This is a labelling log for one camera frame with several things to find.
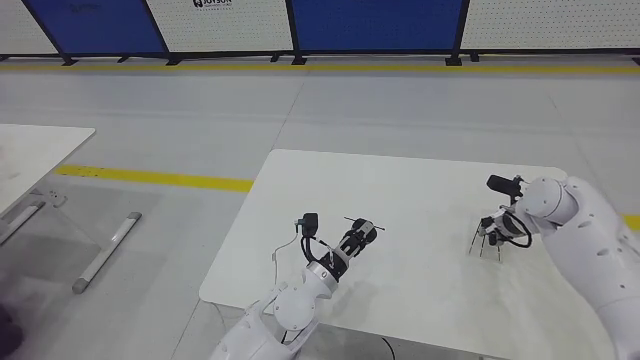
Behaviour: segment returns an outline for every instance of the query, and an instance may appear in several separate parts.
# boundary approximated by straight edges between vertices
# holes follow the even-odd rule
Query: cable
[[[220,311],[220,307],[218,307],[218,305],[215,303],[211,303],[211,304],[216,308],[216,310],[218,310],[218,314],[220,315],[220,320],[222,321],[222,327],[224,328],[224,333],[226,334],[227,332],[229,332],[229,330],[227,329],[227,324],[224,322],[224,316]]]
[[[276,250],[274,250],[273,253],[271,254],[271,261],[273,261],[275,263],[275,268],[276,268],[275,277],[273,278],[273,286],[274,287],[276,285],[278,285],[278,250],[284,249],[287,246],[291,245],[293,242],[295,242],[296,239],[298,239],[298,229],[297,228],[296,228],[296,236],[294,236],[293,239],[290,240],[287,244],[277,247]]]
[[[522,244],[522,243],[518,243],[516,241],[514,241],[511,238],[507,238],[505,241],[509,242],[510,244],[512,244],[513,246],[517,246],[519,248],[530,248],[531,244],[533,243],[533,237],[531,236],[531,231],[529,231],[529,228],[527,228],[526,225],[524,225],[524,223],[522,222],[521,219],[519,219],[518,217],[516,217],[515,214],[509,212],[509,211],[505,211],[504,212],[505,215],[509,216],[509,218],[511,218],[512,220],[516,221],[518,224],[520,224],[520,226],[522,227],[522,229],[524,229],[524,232],[527,234],[527,243],[526,244]]]
[[[316,259],[313,256],[313,252],[311,251],[311,238],[305,238],[304,236],[300,238],[300,247],[302,248],[302,253],[304,254],[304,257],[307,259],[309,263],[318,261],[318,259]]]
[[[391,357],[393,358],[393,360],[396,360],[396,352],[393,351],[393,348],[391,347],[389,341],[386,338],[382,338],[382,340],[387,344],[387,346],[389,346],[389,350],[391,350]]]

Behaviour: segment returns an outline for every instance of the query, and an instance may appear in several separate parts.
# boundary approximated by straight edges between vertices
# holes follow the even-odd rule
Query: robotic hand
[[[620,360],[640,360],[640,245],[607,200],[587,182],[492,175],[489,188],[510,206],[483,218],[478,234],[489,244],[527,248],[539,233],[562,276],[593,307]],[[527,243],[514,238],[527,236]]]
[[[244,317],[222,338],[211,360],[288,360],[293,359],[318,325],[315,318],[316,298],[331,299],[340,277],[349,268],[349,261],[377,237],[371,221],[354,220],[340,244],[331,248],[315,238],[318,215],[305,214],[296,223],[302,227],[300,245],[309,264],[302,272],[303,284],[289,287],[280,284],[267,297],[245,310]],[[317,240],[329,250],[320,259],[311,252],[311,240]],[[278,324],[288,332],[297,332],[288,344],[278,341],[262,320],[265,309],[273,303]]]

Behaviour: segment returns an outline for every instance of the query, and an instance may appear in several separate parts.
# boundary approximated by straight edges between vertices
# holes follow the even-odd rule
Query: blue wall panel
[[[142,0],[27,0],[66,53],[162,52]]]
[[[302,50],[450,50],[462,0],[292,0]]]

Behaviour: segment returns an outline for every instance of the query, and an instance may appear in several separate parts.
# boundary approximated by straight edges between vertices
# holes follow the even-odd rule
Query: white pole
[[[44,207],[44,205],[45,202],[43,201],[34,202],[29,207],[24,209],[22,213],[18,214],[18,216],[14,218],[13,221],[8,224],[4,223],[7,224],[8,229],[2,235],[0,235],[0,245],[3,245],[7,239],[11,238],[11,235],[13,235],[20,227],[22,227],[22,225],[38,210]]]
[[[133,225],[140,219],[140,217],[142,217],[142,213],[134,212],[129,214],[127,219],[122,223],[120,228],[118,228],[118,231],[111,238],[111,244],[100,250],[100,253],[98,253],[96,258],[93,259],[91,264],[89,264],[89,267],[84,270],[80,278],[78,278],[73,284],[73,293],[80,294],[84,292],[85,289],[87,289],[87,286],[89,286],[93,277],[95,277],[98,271],[100,271],[109,256],[111,256],[113,251],[116,250],[120,242],[122,242],[122,239],[124,239],[124,237],[129,233],[131,228],[133,228]]]

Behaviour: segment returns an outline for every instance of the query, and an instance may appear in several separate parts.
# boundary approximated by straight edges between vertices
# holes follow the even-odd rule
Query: white wall panel
[[[640,0],[471,0],[463,49],[640,47]]]
[[[57,53],[21,0],[0,0],[0,54]]]
[[[147,0],[170,51],[292,49],[285,0],[201,1]]]

